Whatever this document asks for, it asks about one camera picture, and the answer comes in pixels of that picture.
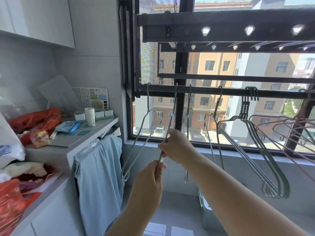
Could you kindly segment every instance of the packaging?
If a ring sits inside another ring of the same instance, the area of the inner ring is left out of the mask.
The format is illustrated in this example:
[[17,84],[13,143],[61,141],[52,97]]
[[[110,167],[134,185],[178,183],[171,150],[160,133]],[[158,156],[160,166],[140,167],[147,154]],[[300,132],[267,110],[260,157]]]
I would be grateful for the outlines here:
[[24,158],[24,146],[0,113],[0,169],[13,160],[23,161]]

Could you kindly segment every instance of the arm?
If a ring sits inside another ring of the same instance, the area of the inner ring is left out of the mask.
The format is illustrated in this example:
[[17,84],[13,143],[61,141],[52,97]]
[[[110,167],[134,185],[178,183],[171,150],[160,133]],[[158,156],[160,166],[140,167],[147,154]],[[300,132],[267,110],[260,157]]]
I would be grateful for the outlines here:
[[201,155],[178,130],[170,129],[163,156],[183,165],[194,177],[230,236],[306,236],[301,228]]
[[164,163],[151,162],[140,171],[132,185],[125,211],[105,236],[141,236],[160,204]]

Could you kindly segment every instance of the red plastic bag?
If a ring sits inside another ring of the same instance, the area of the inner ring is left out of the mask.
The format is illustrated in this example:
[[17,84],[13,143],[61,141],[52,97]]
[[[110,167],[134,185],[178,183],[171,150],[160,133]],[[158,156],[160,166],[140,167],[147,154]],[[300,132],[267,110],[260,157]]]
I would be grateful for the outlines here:
[[18,225],[25,209],[19,180],[0,183],[0,236],[9,236]]
[[[8,123],[15,133],[23,133],[25,130],[36,127],[38,131],[48,131],[48,133],[51,134],[60,123],[60,120],[61,113],[59,109],[52,108],[10,119]],[[20,141],[24,146],[32,143],[30,134],[30,132],[26,133],[20,138]]]

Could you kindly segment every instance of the light blue cloth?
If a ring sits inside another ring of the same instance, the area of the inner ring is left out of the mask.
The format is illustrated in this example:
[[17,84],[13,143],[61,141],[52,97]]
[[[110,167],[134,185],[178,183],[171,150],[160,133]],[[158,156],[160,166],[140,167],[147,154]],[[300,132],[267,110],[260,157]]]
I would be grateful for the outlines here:
[[108,135],[88,151],[77,154],[77,184],[80,211],[87,236],[103,236],[120,214],[124,182],[121,180],[122,140]]

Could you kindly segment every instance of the white tile wall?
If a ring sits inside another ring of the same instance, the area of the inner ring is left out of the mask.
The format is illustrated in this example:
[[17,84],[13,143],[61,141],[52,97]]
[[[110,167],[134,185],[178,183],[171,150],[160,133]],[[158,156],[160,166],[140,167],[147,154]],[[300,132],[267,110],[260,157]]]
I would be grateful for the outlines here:
[[45,109],[47,101],[35,87],[56,75],[50,47],[0,36],[0,107],[15,104],[27,112]]
[[53,50],[58,74],[74,87],[107,88],[124,139],[117,0],[69,0],[69,8],[76,48]]

